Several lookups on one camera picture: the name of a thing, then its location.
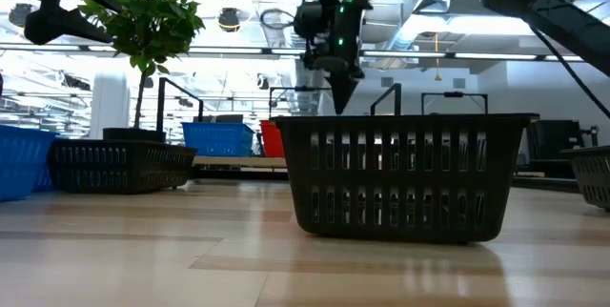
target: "ceiling light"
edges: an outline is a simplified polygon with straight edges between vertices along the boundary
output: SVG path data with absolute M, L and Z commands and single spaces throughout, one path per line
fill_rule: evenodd
M 253 48 L 191 48 L 189 53 L 218 53 L 218 54 L 261 54 L 262 49 Z
M 279 54 L 279 55 L 300 55 L 305 53 L 304 49 L 272 49 L 271 50 L 272 54 Z
M 388 58 L 442 58 L 443 52 L 426 51 L 365 51 L 362 55 Z
M 74 45 L 34 45 L 34 44 L 0 44 L 0 50 L 15 51 L 80 51 Z
M 479 35 L 531 35 L 523 20 L 506 16 L 456 16 L 448 23 L 449 32 Z
M 460 59 L 534 60 L 533 54 L 456 53 Z
M 91 51 L 116 51 L 112 46 L 89 46 Z
M 580 58 L 577 55 L 562 55 L 561 58 L 563 58 L 563 60 L 565 61 L 584 61 L 582 60 L 582 58 Z M 555 55 L 547 55 L 544 60 L 549 60 L 549 61 L 559 61 L 559 59 L 557 59 L 557 57 Z

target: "white pillar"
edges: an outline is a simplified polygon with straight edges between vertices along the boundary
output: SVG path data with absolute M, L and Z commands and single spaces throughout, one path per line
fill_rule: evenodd
M 130 126 L 130 86 L 124 72 L 99 72 L 93 81 L 90 139 L 102 139 L 105 128 Z

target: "blue bin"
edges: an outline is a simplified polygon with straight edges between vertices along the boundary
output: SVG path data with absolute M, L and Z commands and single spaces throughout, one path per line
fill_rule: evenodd
M 31 193 L 56 135 L 0 125 L 0 201 Z
M 254 131 L 242 123 L 183 122 L 187 147 L 197 149 L 196 155 L 250 156 Z

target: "wall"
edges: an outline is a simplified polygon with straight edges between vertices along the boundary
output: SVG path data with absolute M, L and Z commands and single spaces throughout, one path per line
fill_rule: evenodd
M 452 92 L 453 78 L 465 78 L 466 88 L 463 92 L 477 92 L 477 76 L 470 74 L 468 69 L 441 69 L 441 81 L 436 81 L 437 71 L 430 69 L 422 72 L 420 69 L 379 71 L 365 70 L 366 78 L 358 84 L 344 115 L 368 114 L 371 104 L 375 102 L 387 88 L 381 87 L 381 77 L 393 77 L 395 83 L 402 84 L 402 114 L 421 114 L 422 92 Z M 443 97 L 426 97 L 427 103 L 434 101 L 426 108 L 426 113 L 481 113 L 481 108 L 469 98 L 449 99 Z M 321 115 L 335 115 L 332 99 L 324 95 L 318 111 Z M 394 113 L 394 96 L 389 95 L 376 107 L 376 113 Z
M 571 67 L 610 108 L 610 79 L 588 64 L 576 63 Z M 489 93 L 492 113 L 539 113 L 543 119 L 578 120 L 582 129 L 599 126 L 600 145 L 610 144 L 610 120 L 559 63 L 500 63 L 479 75 L 478 86 Z M 590 138 L 584 139 L 590 145 Z

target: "basket handle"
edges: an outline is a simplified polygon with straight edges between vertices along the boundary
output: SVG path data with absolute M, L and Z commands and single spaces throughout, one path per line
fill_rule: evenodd
M 371 105 L 371 115 L 375 115 L 376 106 L 392 92 L 394 93 L 394 115 L 400 116 L 400 105 L 402 104 L 402 85 L 400 83 L 395 83 L 377 101 L 373 102 Z
M 422 92 L 421 93 L 421 114 L 424 115 L 425 114 L 425 98 L 426 96 L 443 96 L 446 98 L 462 98 L 462 97 L 470 97 L 473 101 L 475 101 L 475 103 L 477 103 L 477 101 L 473 98 L 474 96 L 479 96 L 483 98 L 483 102 L 484 102 L 484 107 L 483 109 L 485 110 L 485 113 L 489 113 L 489 106 L 488 106 L 488 101 L 487 101 L 487 93 L 466 93 L 466 92 Z
M 181 92 L 187 94 L 190 98 L 194 98 L 199 101 L 199 115 L 197 116 L 197 122 L 203 121 L 203 100 L 199 97 L 195 96 L 191 92 L 186 89 L 179 87 L 177 84 L 173 83 L 170 79 L 166 77 L 159 78 L 159 94 L 157 97 L 157 108 L 156 108 L 156 131 L 163 132 L 163 112 L 165 110 L 165 84 L 171 84 L 174 88 L 180 90 Z

